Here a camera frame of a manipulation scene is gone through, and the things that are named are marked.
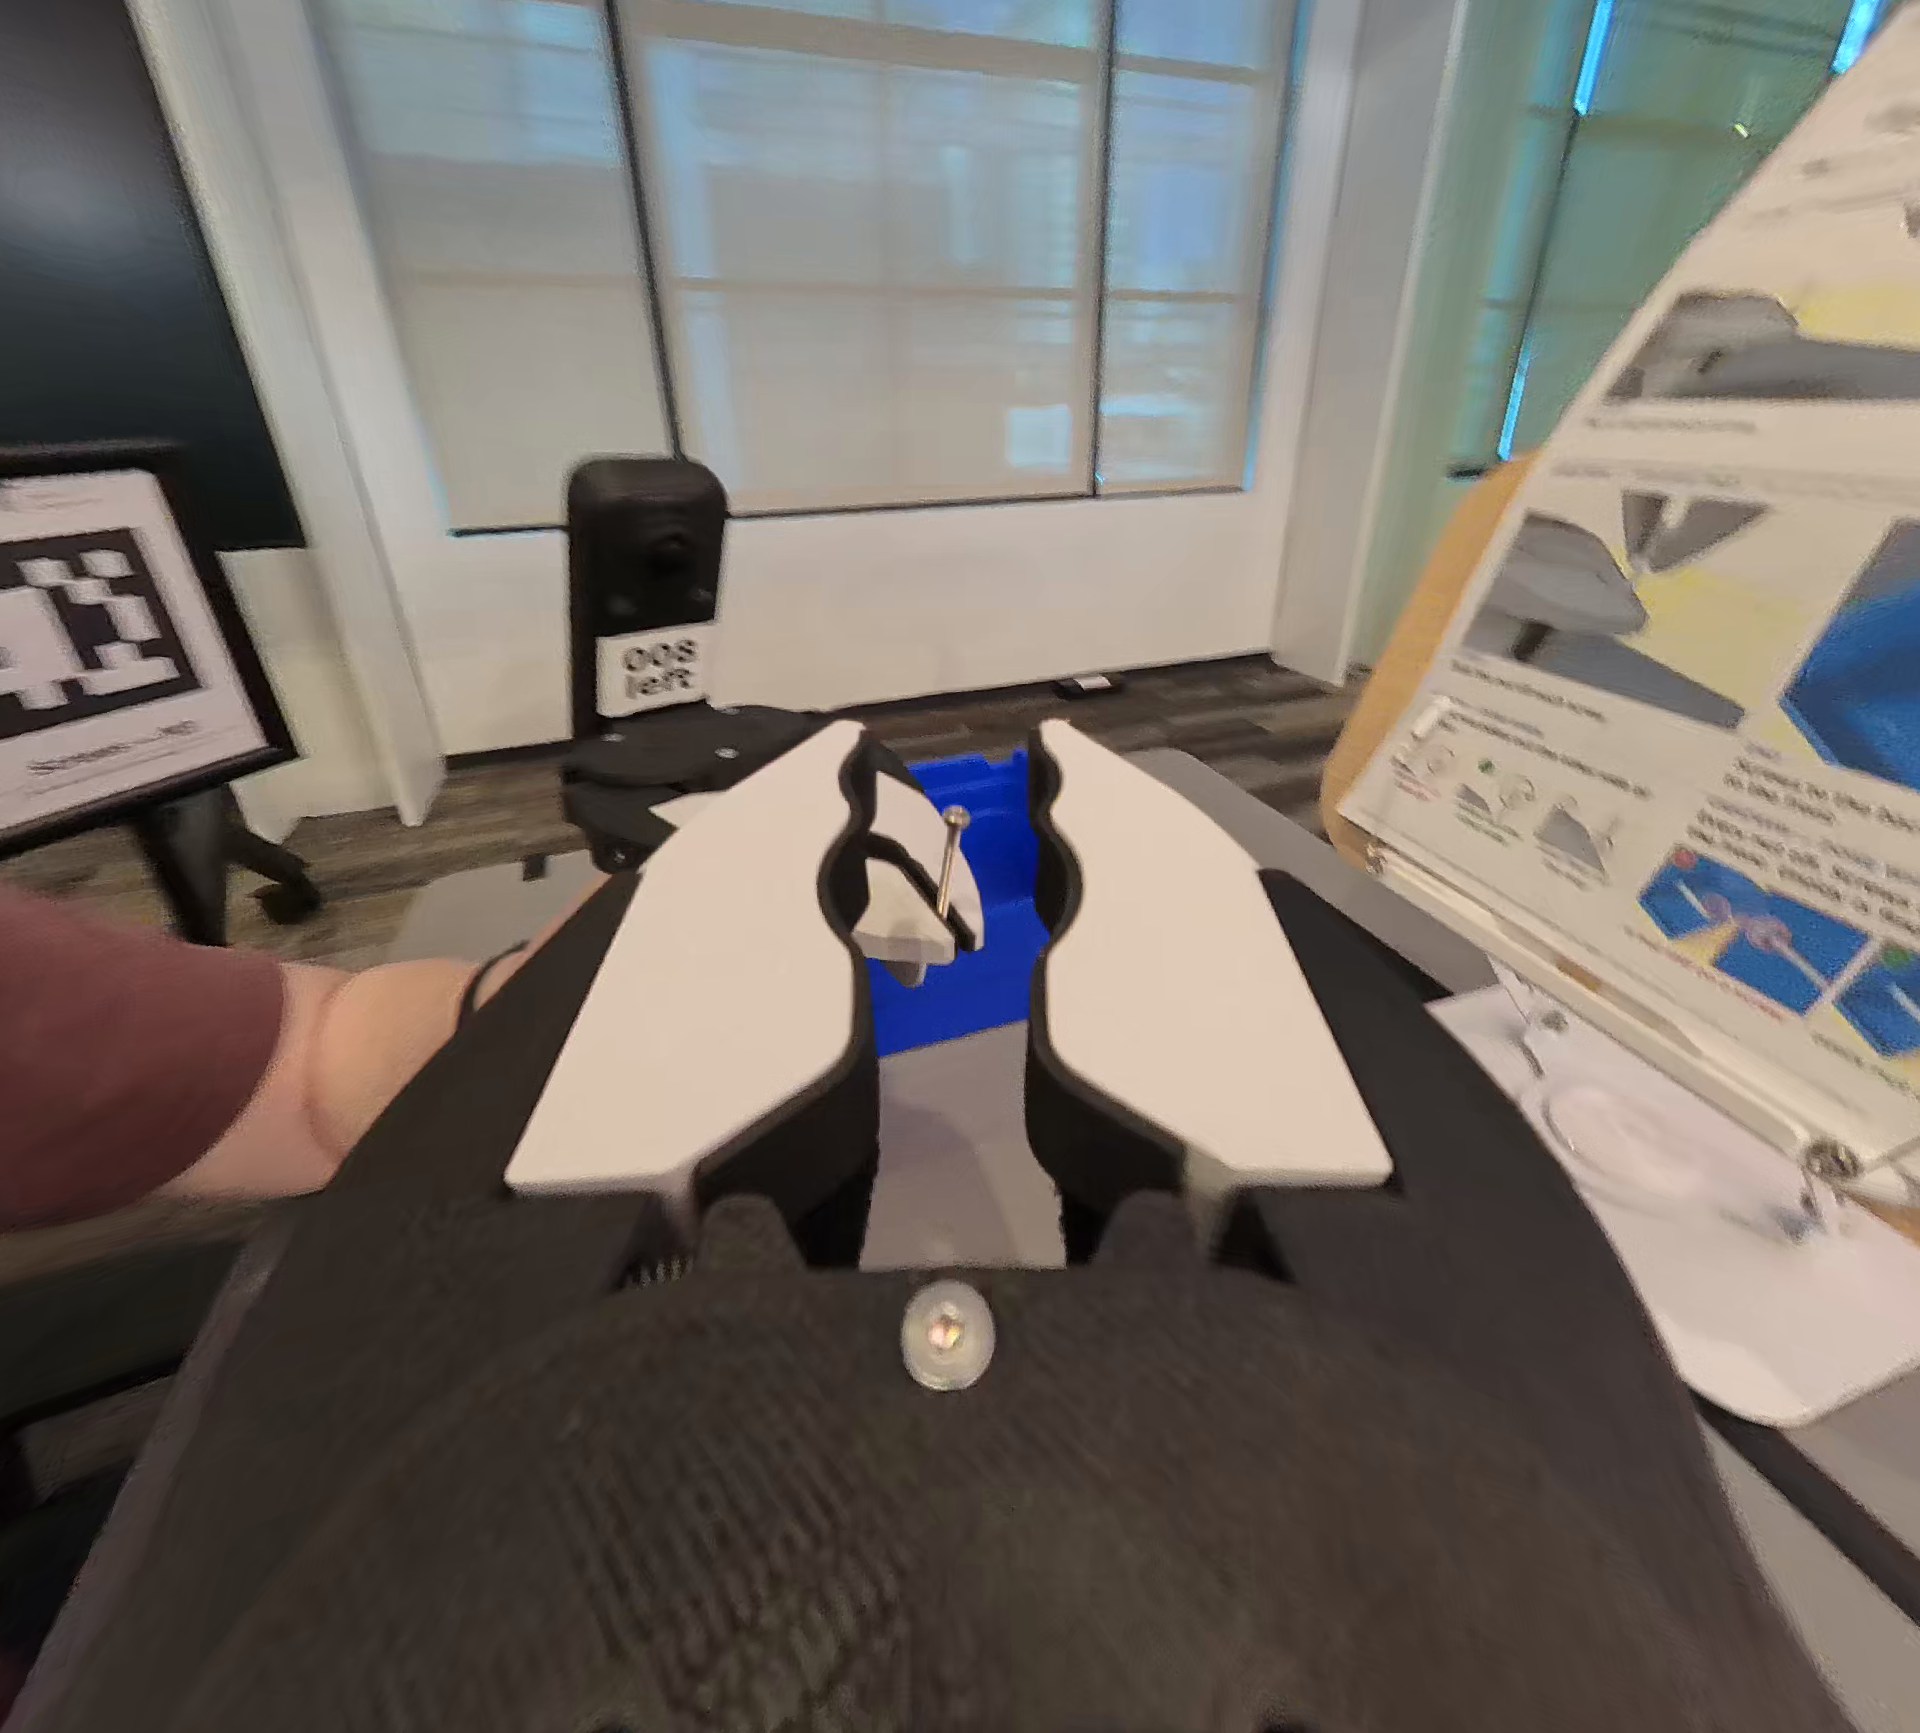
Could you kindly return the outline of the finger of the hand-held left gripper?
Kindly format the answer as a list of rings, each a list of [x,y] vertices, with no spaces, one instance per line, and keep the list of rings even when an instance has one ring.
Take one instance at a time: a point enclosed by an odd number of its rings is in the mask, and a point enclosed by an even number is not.
[[[876,737],[866,737],[876,774],[876,805],[866,839],[866,880],[908,880],[928,905],[935,888],[944,855],[944,805],[930,799],[918,777]],[[974,876],[961,835],[947,927],[964,951],[980,951],[987,938],[987,919],[980,883]]]
[[[862,957],[908,992],[924,986],[932,971],[964,954],[947,923],[908,880],[867,883],[867,905],[858,914],[852,940]]]

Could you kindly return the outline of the framed fiducial marker sign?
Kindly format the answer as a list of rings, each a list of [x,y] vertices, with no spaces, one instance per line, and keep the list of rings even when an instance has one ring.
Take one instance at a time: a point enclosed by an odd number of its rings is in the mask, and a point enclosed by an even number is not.
[[[179,461],[2,451],[5,856],[299,759]]]

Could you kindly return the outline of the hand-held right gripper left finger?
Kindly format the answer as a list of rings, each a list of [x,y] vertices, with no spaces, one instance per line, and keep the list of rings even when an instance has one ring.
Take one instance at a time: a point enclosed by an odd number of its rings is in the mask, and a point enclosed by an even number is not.
[[[639,870],[511,1151],[517,1198],[638,1194],[691,1234],[728,1198],[854,1267],[880,1160],[866,732],[831,721]]]

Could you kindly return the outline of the black sign stand legs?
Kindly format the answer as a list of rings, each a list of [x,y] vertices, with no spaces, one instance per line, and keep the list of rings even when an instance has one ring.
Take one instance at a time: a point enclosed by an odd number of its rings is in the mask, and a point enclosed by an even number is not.
[[[247,825],[229,784],[152,803],[127,818],[172,928],[196,946],[228,944],[228,879],[260,880],[254,900],[272,925],[302,925],[324,909],[307,864]]]

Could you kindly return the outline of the blue divided plastic bin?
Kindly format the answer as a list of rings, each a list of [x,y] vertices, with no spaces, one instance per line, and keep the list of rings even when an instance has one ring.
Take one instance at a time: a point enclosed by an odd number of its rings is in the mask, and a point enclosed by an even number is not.
[[[1039,842],[1028,810],[1028,754],[981,754],[909,763],[908,770],[941,809],[970,810],[960,853],[978,885],[983,940],[974,953],[932,966],[903,986],[870,960],[876,1055],[892,1057],[1020,1024],[1045,928],[1036,909]]]

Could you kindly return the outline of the large window with blinds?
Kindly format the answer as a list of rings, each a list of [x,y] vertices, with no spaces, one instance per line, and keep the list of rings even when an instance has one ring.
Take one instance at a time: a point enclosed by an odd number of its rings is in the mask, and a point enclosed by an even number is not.
[[[456,537],[1239,488],[1299,0],[307,0]]]

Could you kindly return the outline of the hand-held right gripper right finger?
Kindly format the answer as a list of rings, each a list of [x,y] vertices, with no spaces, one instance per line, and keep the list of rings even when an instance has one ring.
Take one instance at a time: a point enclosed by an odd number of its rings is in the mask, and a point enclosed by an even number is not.
[[[1025,749],[1044,942],[1021,1124],[1068,1266],[1138,1195],[1216,1244],[1267,1191],[1379,1194],[1394,1164],[1257,859],[1064,718]]]

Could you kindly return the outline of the white stand base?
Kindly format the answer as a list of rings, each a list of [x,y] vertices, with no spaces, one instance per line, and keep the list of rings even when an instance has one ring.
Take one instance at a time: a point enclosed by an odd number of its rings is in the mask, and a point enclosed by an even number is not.
[[[1537,997],[1427,1013],[1547,1148],[1712,1405],[1799,1429],[1916,1377],[1918,1251],[1891,1225]]]

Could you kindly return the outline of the person's left forearm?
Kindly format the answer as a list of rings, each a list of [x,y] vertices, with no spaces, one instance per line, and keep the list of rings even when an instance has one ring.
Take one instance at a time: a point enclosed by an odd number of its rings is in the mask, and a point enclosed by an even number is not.
[[[155,1199],[274,1202],[321,1191],[468,1015],[492,1000],[594,895],[485,960],[420,957],[359,972],[282,966],[275,1049],[234,1124]]]

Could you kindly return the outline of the black wall board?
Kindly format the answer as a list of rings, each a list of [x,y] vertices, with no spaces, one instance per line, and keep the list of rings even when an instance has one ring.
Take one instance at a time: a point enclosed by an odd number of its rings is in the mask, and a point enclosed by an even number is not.
[[[222,551],[305,544],[126,0],[2,0],[2,441],[152,441]]]

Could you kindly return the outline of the instruction sheet on stand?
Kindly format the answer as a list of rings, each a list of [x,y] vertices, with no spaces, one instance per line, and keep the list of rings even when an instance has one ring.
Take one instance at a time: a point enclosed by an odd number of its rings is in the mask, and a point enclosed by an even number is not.
[[[1338,837],[1799,1162],[1916,1145],[1916,446],[1576,433],[1475,488]],[[1417,774],[1386,754],[1436,695]]]

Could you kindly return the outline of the printed instruction sheet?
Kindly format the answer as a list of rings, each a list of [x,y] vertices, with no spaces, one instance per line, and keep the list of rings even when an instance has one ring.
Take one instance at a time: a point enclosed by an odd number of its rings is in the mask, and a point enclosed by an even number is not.
[[[1916,1181],[1918,19],[1522,461],[1338,812],[1378,875],[1840,1184]]]

